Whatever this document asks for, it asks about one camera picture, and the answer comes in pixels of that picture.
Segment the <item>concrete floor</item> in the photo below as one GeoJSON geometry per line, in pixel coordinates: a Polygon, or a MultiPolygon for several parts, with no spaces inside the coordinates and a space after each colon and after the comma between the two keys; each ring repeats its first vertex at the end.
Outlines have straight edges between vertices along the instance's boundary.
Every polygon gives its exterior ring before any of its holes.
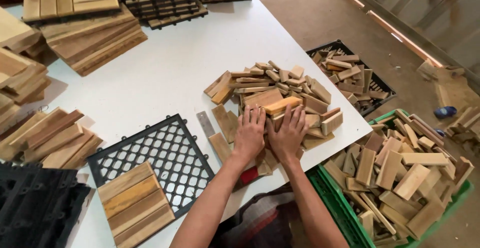
{"type": "MultiPolygon", "coordinates": [[[[434,85],[415,72],[423,60],[349,0],[261,1],[303,49],[340,39],[397,92],[397,98],[370,114],[368,120],[402,108],[430,125],[438,123],[432,114],[439,106],[434,85]]],[[[468,157],[453,142],[448,141],[446,148],[455,157],[463,155],[480,166],[478,157],[468,157]]],[[[469,180],[480,187],[479,171],[474,170],[469,180]]],[[[471,193],[420,247],[480,247],[479,201],[480,193],[471,193]]]]}

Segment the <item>white table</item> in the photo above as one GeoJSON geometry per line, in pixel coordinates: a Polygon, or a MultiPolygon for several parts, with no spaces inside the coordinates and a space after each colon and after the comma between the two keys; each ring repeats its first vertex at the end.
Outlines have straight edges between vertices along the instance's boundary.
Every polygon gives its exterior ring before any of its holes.
{"type": "MultiPolygon", "coordinates": [[[[48,76],[54,80],[45,91],[45,100],[27,105],[24,110],[47,103],[49,110],[57,106],[67,111],[79,109],[86,116],[80,122],[105,140],[104,147],[120,141],[122,136],[143,130],[147,124],[164,120],[166,115],[180,113],[188,120],[189,131],[198,136],[196,143],[210,156],[208,163],[217,172],[219,159],[195,116],[206,111],[213,128],[220,131],[210,111],[215,105],[203,90],[225,70],[243,71],[255,62],[272,60],[285,69],[294,65],[304,67],[305,75],[317,79],[331,92],[329,109],[340,107],[344,114],[344,123],[334,132],[335,138],[303,155],[304,171],[372,130],[259,0],[209,7],[211,10],[204,18],[163,30],[143,28],[147,41],[85,78],[78,76],[63,61],[56,61],[48,68],[48,76]]],[[[21,6],[8,10],[17,16],[21,14],[21,6]]],[[[225,107],[237,112],[237,105],[231,101],[225,107]]],[[[90,169],[87,167],[81,172],[90,174],[90,169]]],[[[272,176],[233,193],[222,220],[235,214],[254,195],[272,191],[288,181],[280,168],[272,176]]],[[[96,187],[93,178],[89,178],[88,184],[96,187]]],[[[168,247],[183,219],[184,216],[141,247],[168,247]]],[[[114,246],[102,205],[95,194],[72,247],[114,246]]]]}

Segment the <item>person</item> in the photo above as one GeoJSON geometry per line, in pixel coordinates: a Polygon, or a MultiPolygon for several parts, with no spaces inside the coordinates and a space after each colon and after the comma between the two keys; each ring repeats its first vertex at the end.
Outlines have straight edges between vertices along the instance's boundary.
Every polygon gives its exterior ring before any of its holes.
{"type": "Polygon", "coordinates": [[[264,109],[247,106],[238,117],[235,147],[217,175],[197,198],[173,238],[170,248],[208,247],[219,226],[233,187],[243,169],[264,148],[264,126],[268,141],[286,171],[297,202],[305,234],[313,247],[346,248],[345,238],[336,226],[322,200],[303,173],[295,153],[300,147],[309,125],[305,111],[297,107],[293,112],[287,105],[282,125],[275,132],[264,109]]]}

